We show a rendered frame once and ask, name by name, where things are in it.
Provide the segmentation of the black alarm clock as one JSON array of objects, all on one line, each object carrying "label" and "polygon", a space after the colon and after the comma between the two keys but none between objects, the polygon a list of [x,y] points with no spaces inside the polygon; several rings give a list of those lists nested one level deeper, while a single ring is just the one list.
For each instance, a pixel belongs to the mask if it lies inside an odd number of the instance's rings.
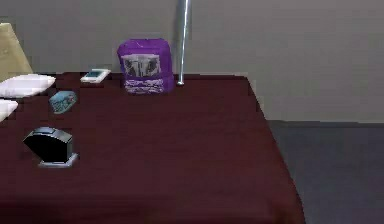
[{"label": "black alarm clock", "polygon": [[40,167],[67,168],[78,158],[73,150],[73,136],[53,127],[34,129],[23,143],[40,158]]}]

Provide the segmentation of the dark red bed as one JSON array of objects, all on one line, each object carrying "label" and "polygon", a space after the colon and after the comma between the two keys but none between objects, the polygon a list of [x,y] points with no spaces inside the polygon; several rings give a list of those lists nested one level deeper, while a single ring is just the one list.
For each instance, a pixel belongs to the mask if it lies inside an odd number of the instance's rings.
[{"label": "dark red bed", "polygon": [[[0,122],[0,224],[306,224],[287,166],[247,79],[189,75],[164,95],[60,74],[77,103],[47,95]],[[71,167],[40,167],[23,139],[73,136]]]}]

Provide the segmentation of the purple box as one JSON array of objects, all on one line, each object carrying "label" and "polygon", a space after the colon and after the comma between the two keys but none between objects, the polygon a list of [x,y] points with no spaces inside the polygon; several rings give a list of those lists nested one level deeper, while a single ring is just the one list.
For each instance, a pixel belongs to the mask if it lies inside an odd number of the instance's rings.
[{"label": "purple box", "polygon": [[175,87],[169,43],[162,39],[129,39],[117,49],[123,85],[130,94],[162,94]]}]

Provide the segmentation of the silver metal pole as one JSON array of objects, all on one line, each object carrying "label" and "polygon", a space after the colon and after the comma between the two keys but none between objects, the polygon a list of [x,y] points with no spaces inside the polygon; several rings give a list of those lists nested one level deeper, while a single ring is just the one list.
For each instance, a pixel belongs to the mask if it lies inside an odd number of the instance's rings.
[{"label": "silver metal pole", "polygon": [[184,85],[185,49],[188,36],[188,23],[191,0],[179,0],[178,28],[178,86]]}]

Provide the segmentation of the white phone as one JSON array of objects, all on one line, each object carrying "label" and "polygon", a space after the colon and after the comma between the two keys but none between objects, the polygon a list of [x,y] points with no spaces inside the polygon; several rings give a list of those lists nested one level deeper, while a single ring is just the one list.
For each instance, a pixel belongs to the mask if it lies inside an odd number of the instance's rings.
[{"label": "white phone", "polygon": [[86,73],[81,79],[81,82],[86,83],[100,83],[102,82],[111,71],[109,69],[92,69]]}]

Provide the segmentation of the light blue small box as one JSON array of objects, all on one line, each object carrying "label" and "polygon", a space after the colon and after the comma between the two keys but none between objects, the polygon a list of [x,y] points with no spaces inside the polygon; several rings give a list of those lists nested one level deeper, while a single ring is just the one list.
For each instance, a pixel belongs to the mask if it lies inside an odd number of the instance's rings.
[{"label": "light blue small box", "polygon": [[67,112],[76,102],[77,95],[74,91],[58,91],[49,99],[54,114]]}]

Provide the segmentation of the white pillow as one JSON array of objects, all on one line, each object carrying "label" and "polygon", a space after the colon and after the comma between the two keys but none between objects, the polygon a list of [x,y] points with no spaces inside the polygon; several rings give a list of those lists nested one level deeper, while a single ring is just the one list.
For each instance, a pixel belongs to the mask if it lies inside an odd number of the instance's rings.
[{"label": "white pillow", "polygon": [[0,122],[9,117],[17,107],[16,101],[0,99]]},{"label": "white pillow", "polygon": [[47,90],[55,81],[55,77],[40,74],[15,76],[0,83],[0,98],[34,96]]}]

